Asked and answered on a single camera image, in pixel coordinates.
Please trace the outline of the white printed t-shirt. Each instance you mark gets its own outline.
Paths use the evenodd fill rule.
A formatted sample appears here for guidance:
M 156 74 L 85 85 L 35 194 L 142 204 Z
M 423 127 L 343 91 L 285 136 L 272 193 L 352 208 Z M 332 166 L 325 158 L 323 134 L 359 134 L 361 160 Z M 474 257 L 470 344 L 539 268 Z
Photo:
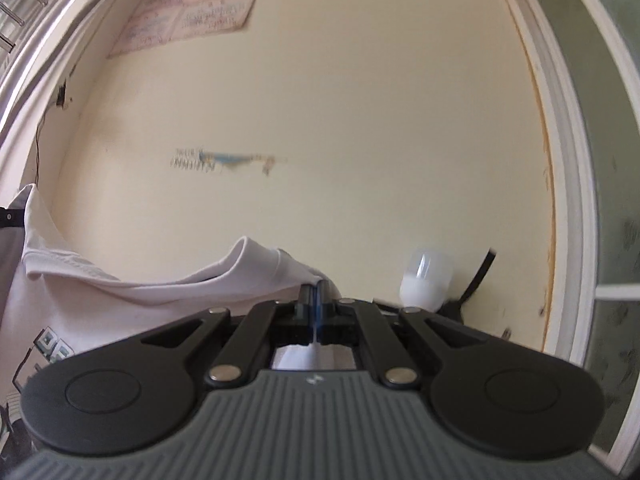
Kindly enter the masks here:
M 74 252 L 35 185 L 9 206 L 1 230 L 1 437 L 20 418 L 18 400 L 37 370 L 201 310 L 241 315 L 259 301 L 296 298 L 323 280 L 282 249 L 243 236 L 221 260 L 166 283 L 122 281 Z

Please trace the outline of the white light bulb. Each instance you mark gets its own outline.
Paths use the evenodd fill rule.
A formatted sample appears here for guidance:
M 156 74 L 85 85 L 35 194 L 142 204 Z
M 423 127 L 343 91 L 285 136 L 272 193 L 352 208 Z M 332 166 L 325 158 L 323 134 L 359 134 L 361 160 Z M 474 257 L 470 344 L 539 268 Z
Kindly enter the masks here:
M 442 252 L 420 248 L 410 258 L 399 287 L 400 303 L 435 313 L 445 303 L 454 264 Z

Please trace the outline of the white framed glass door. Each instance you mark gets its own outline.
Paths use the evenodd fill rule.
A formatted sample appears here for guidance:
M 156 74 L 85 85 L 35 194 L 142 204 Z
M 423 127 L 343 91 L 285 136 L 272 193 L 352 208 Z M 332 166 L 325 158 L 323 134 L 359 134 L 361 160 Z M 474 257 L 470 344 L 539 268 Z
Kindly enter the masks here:
M 591 451 L 639 469 L 639 0 L 506 0 L 546 127 L 553 278 L 544 350 L 605 394 Z

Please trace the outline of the black tape strips on wall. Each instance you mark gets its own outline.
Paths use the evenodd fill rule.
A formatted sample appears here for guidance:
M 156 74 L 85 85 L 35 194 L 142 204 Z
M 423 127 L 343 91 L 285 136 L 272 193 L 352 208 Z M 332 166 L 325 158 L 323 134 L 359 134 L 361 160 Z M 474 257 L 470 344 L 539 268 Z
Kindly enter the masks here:
M 496 252 L 493 249 L 489 249 L 483 262 L 480 264 L 480 267 L 470 281 L 470 284 L 466 286 L 466 289 L 462 292 L 462 295 L 457 299 L 446 300 L 437 311 L 437 314 L 443 318 L 448 318 L 448 320 L 463 324 L 462 307 L 477 292 L 477 289 L 480 288 L 480 285 L 486 278 L 495 258 Z

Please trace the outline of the pink paper wall poster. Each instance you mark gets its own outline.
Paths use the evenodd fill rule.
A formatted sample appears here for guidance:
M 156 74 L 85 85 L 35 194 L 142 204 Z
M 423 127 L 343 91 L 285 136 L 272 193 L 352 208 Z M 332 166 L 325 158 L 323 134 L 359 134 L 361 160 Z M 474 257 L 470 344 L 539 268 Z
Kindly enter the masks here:
M 244 27 L 255 0 L 141 0 L 120 32 L 112 58 Z

